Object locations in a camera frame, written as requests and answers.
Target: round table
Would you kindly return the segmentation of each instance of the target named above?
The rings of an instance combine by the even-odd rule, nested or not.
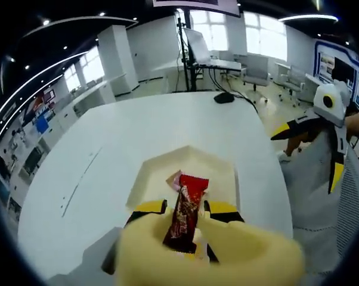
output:
[[[144,160],[186,145],[234,164],[247,223],[292,238],[286,185],[259,116],[245,100],[217,104],[217,94],[102,105],[64,134],[38,170],[19,221],[20,251],[43,279],[68,274],[85,249],[125,225],[126,201]],[[73,192],[64,212],[62,198]]]

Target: ceiling light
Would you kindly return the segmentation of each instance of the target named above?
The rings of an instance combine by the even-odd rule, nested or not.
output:
[[[49,85],[50,83],[53,83],[55,80],[61,78],[62,76],[63,76],[63,75],[61,74],[61,75],[55,77],[53,80],[51,80],[50,82],[46,83],[44,86],[42,86],[41,88],[39,88],[36,92],[34,92],[27,100],[25,100],[25,102],[22,103],[22,105],[19,106],[18,109],[16,109],[16,111],[13,113],[13,115],[11,115],[11,116],[9,117],[9,119],[6,121],[5,125],[3,126],[2,130],[0,131],[0,137],[1,137],[2,133],[3,133],[3,131],[5,130],[5,127],[7,126],[7,124],[9,124],[9,122],[11,121],[11,119],[18,113],[18,111],[21,113],[21,110],[20,110],[20,109],[28,102],[29,99],[31,99],[32,97],[35,98],[35,95],[36,95],[37,93],[39,93],[39,92],[40,92],[41,90],[43,90],[47,85]]]
[[[291,17],[285,17],[279,19],[279,21],[289,21],[289,20],[300,20],[300,19],[328,19],[338,21],[339,19],[331,15],[319,15],[319,14],[308,14],[308,15],[297,15]]]
[[[2,107],[0,108],[0,113],[1,113],[1,111],[5,108],[5,106],[11,101],[11,99],[13,99],[14,96],[16,96],[16,94],[17,94],[18,92],[20,92],[26,85],[28,85],[28,84],[29,84],[31,81],[33,81],[36,77],[40,76],[42,73],[46,72],[47,70],[49,70],[49,69],[51,69],[51,68],[57,66],[58,64],[61,64],[61,63],[65,62],[65,61],[68,61],[68,60],[71,60],[72,58],[78,57],[78,56],[80,56],[80,55],[84,55],[84,54],[86,54],[87,52],[80,52],[80,53],[78,53],[78,54],[76,54],[76,55],[72,55],[71,57],[68,57],[68,58],[65,58],[65,59],[63,59],[63,60],[61,60],[61,61],[58,61],[57,63],[55,63],[55,64],[53,64],[53,65],[51,65],[51,66],[45,68],[44,70],[40,71],[39,73],[37,73],[36,75],[34,75],[33,77],[31,77],[27,82],[25,82],[24,84],[22,84],[16,91],[14,91],[14,93],[13,93],[12,95],[10,95],[9,98],[7,98],[7,100],[5,101],[5,103],[4,103],[4,104],[2,105]]]

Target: red candy wrapper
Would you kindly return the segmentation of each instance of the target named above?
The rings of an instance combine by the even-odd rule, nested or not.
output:
[[[179,177],[180,190],[172,219],[172,225],[163,240],[164,245],[183,253],[195,253],[194,233],[198,221],[201,198],[209,180],[188,175]]]

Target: computer mouse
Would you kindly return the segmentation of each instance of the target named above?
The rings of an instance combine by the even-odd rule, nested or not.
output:
[[[234,95],[229,92],[222,92],[214,97],[215,102],[219,104],[233,102],[234,99]]]

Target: black pole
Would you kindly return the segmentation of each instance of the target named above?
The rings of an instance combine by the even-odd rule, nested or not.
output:
[[[189,78],[187,76],[187,65],[186,65],[186,55],[185,55],[185,45],[184,45],[184,37],[182,34],[182,22],[181,17],[178,17],[178,31],[179,31],[179,38],[181,40],[181,48],[182,48],[182,62],[184,63],[184,73],[185,73],[185,82],[186,82],[186,90],[189,92]]]
[[[186,28],[191,29],[191,22],[190,22],[190,9],[184,9],[185,12],[185,23]],[[194,67],[194,54],[189,46],[189,69],[190,69],[190,82],[191,82],[191,91],[197,91],[197,76],[196,76],[196,69]]]

